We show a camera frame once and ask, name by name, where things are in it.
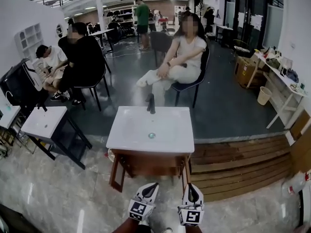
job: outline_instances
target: trash can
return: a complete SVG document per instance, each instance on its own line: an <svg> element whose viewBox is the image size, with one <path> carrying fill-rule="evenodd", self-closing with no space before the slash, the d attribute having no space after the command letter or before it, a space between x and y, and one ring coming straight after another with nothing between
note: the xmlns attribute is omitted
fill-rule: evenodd
<svg viewBox="0 0 311 233"><path fill-rule="evenodd" d="M272 92L268 88L262 86L260 88L257 101L259 104L265 105L269 101L271 96L272 96Z"/></svg>

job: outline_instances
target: seated woman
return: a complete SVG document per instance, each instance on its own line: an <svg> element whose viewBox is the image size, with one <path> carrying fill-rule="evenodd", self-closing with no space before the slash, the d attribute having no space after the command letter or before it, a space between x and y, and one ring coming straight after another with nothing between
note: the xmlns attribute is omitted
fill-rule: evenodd
<svg viewBox="0 0 311 233"><path fill-rule="evenodd" d="M137 86L152 85L155 105L164 106L165 91L174 82L195 82L201 73L201 56L207 47L204 28L196 14L188 13L174 35L172 45L158 70L148 71Z"/></svg>

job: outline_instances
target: long dark hair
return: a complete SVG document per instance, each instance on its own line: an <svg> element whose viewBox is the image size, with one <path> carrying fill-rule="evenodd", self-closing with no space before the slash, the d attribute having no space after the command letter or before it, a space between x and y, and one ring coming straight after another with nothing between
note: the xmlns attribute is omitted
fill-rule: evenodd
<svg viewBox="0 0 311 233"><path fill-rule="evenodd" d="M193 22L196 22L198 24L198 32L197 32L197 36L202 38L204 41L206 41L205 38L205 32L204 32L204 27L201 23L200 18L198 17L198 15L191 13L191 12L185 12L181 18L181 24L179 26L179 29L177 30L177 32L174 35L175 37L180 37L182 35L185 35L185 32L183 31L183 22L187 21L188 17L192 17Z"/></svg>

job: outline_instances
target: black shorts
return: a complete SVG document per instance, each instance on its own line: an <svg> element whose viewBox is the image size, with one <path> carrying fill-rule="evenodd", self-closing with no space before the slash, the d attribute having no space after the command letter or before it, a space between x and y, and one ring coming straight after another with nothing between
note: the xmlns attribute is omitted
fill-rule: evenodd
<svg viewBox="0 0 311 233"><path fill-rule="evenodd" d="M148 25L137 25L137 33L147 33Z"/></svg>

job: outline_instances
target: faucet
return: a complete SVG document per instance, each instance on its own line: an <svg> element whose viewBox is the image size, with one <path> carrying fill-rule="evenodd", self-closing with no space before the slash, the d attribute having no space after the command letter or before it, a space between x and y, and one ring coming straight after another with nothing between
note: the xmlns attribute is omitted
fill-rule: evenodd
<svg viewBox="0 0 311 233"><path fill-rule="evenodd" d="M149 93L146 102L148 103L147 111L150 111L150 114L155 114L156 113L156 107L155 107L155 96L153 93Z"/></svg>
<svg viewBox="0 0 311 233"><path fill-rule="evenodd" d="M47 112L47 111L48 111L48 109L47 109L47 107L45 107L44 103L37 103L37 104L36 104L36 107L37 107L38 109L40 109L40 107L42 107L42 109L44 110L44 112Z"/></svg>

